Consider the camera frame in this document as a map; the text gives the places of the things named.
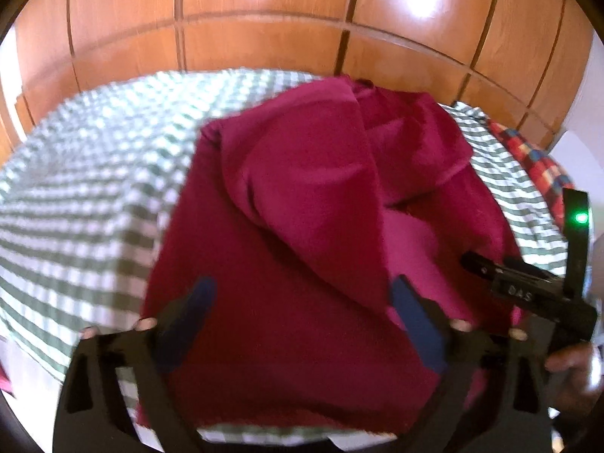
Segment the person's right hand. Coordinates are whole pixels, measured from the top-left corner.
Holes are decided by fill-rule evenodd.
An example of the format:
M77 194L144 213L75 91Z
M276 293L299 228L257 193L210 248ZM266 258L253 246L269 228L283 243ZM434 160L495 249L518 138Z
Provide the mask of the person's right hand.
M552 353L545 369L565 375L557 393L554 408L577 418L587 417L603 393L603 362L592 342Z

